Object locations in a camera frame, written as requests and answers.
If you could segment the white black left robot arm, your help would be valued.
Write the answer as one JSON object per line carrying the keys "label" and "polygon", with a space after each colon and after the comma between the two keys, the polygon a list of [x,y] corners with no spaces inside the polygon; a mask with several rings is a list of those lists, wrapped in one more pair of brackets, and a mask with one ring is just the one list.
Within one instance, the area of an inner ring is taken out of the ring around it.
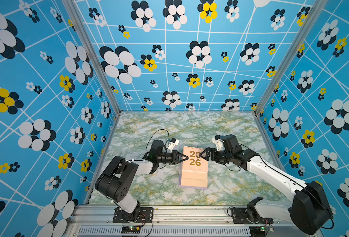
{"label": "white black left robot arm", "polygon": [[142,161],[129,161],[115,156],[106,169],[100,174],[95,189],[106,198],[112,200],[122,211],[122,217],[134,222],[142,216],[140,202],[129,192],[136,175],[153,174],[159,164],[177,165],[189,160],[189,157],[173,148],[178,145],[172,139],[168,146],[161,140],[154,140],[150,151],[146,152]]}

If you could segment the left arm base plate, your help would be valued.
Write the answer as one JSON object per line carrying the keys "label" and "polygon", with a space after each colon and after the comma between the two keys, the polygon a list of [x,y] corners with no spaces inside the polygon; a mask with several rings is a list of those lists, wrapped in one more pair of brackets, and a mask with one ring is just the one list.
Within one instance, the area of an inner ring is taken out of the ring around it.
{"label": "left arm base plate", "polygon": [[152,207],[139,207],[137,210],[134,210],[133,213],[127,213],[121,208],[117,207],[114,209],[113,223],[118,224],[143,224],[143,223],[152,223],[153,220],[153,211]]}

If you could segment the purple calendar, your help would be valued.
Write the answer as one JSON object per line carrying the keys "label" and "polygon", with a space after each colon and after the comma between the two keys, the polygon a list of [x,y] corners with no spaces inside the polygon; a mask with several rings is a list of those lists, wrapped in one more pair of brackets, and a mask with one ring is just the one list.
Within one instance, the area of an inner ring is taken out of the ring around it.
{"label": "purple calendar", "polygon": [[198,177],[180,176],[179,187],[191,188],[191,189],[207,189],[208,188],[208,179],[207,178],[198,178]]}

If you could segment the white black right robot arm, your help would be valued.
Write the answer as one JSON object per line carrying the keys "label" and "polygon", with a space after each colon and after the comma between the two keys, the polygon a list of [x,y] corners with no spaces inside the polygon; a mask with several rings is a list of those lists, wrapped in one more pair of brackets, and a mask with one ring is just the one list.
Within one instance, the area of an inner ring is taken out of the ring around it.
{"label": "white black right robot arm", "polygon": [[327,221],[333,221],[323,187],[315,181],[308,183],[298,179],[266,161],[259,153],[241,145],[236,136],[217,135],[213,138],[215,148],[205,148],[200,158],[221,165],[233,163],[241,169],[255,174],[272,185],[287,201],[271,201],[254,198],[246,205],[249,222],[272,218],[293,223],[302,232],[313,235],[324,228]]}

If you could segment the pink calendar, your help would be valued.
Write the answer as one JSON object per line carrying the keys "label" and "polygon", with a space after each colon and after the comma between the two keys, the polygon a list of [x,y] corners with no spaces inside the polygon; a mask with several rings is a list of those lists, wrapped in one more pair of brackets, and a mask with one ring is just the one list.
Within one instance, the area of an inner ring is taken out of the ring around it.
{"label": "pink calendar", "polygon": [[184,161],[180,165],[179,177],[198,177],[208,179],[208,162],[199,157],[200,152],[204,148],[183,147],[183,154],[189,157],[189,160]]}

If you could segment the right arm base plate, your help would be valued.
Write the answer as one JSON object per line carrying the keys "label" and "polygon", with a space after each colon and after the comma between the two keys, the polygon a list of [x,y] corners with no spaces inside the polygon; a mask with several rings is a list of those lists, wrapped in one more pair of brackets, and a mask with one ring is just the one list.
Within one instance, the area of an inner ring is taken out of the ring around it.
{"label": "right arm base plate", "polygon": [[227,214],[233,219],[234,224],[273,224],[273,218],[262,218],[249,214],[246,207],[233,207],[227,209]]}

